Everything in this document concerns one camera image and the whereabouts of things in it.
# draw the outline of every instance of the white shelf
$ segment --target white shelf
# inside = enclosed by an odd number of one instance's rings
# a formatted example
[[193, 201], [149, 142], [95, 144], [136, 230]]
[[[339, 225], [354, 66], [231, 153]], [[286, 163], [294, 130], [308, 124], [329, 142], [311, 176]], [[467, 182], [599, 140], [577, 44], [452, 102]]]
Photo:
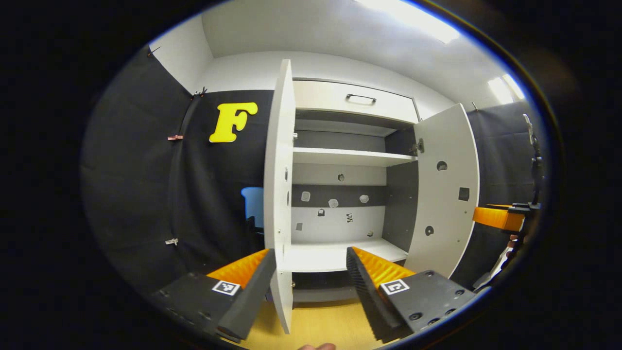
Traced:
[[327, 244], [292, 244], [284, 256], [284, 270], [289, 272], [333, 272], [346, 270], [346, 250], [357, 247], [386, 260], [406, 259], [408, 253], [384, 239]]
[[402, 154], [351, 151], [349, 149], [294, 147], [294, 163], [361, 166], [393, 166], [416, 161]]

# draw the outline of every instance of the finger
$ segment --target finger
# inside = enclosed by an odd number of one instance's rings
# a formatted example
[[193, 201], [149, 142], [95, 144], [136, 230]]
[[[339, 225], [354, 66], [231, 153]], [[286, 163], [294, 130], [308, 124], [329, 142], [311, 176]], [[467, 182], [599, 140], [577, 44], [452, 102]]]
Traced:
[[332, 343], [324, 343], [317, 347], [317, 350], [336, 350], [337, 346]]

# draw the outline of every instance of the cabinet door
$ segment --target cabinet door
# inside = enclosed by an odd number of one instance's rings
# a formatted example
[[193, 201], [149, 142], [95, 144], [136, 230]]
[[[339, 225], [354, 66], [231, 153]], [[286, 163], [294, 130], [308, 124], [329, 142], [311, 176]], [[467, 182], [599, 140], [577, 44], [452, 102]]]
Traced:
[[450, 277], [473, 231], [480, 196], [475, 139], [461, 104], [414, 125], [419, 151], [419, 199], [411, 248], [404, 266]]
[[290, 60], [283, 60], [276, 80], [264, 170], [264, 240], [276, 253], [276, 272], [270, 291], [286, 334], [292, 324], [292, 273], [284, 266], [285, 251], [292, 243], [292, 157], [296, 103]]

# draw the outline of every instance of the white cabinet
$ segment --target white cabinet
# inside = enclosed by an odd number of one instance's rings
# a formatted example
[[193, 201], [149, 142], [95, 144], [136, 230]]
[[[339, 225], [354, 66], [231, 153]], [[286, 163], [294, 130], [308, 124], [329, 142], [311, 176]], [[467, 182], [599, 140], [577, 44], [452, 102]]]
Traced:
[[[312, 113], [298, 118], [297, 111]], [[424, 150], [415, 155], [420, 138]], [[277, 255], [271, 292], [286, 334], [292, 276], [343, 273], [347, 247], [449, 277], [470, 238], [478, 196], [475, 142], [461, 105], [418, 122], [410, 98], [345, 83], [293, 81], [290, 62], [283, 61], [268, 127], [264, 231], [266, 247]], [[387, 217], [411, 223], [395, 225]]]

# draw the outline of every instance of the orange block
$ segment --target orange block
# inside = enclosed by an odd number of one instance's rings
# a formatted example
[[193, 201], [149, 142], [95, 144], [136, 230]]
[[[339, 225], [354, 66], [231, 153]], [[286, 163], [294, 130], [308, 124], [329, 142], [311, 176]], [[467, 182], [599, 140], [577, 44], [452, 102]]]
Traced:
[[225, 265], [214, 272], [210, 272], [207, 277], [237, 283], [241, 285], [243, 289], [246, 287], [248, 281], [251, 280], [261, 260], [263, 260], [267, 253], [268, 249], [260, 250], [247, 257], [234, 261], [229, 265]]
[[525, 215], [509, 213], [504, 209], [475, 208], [473, 221], [502, 230], [519, 232]]
[[361, 259], [376, 289], [380, 287], [381, 283], [399, 280], [400, 278], [413, 276], [415, 274], [407, 268], [401, 267], [394, 262], [373, 255], [365, 250], [356, 247], [352, 247], [352, 249], [356, 252], [359, 259]]

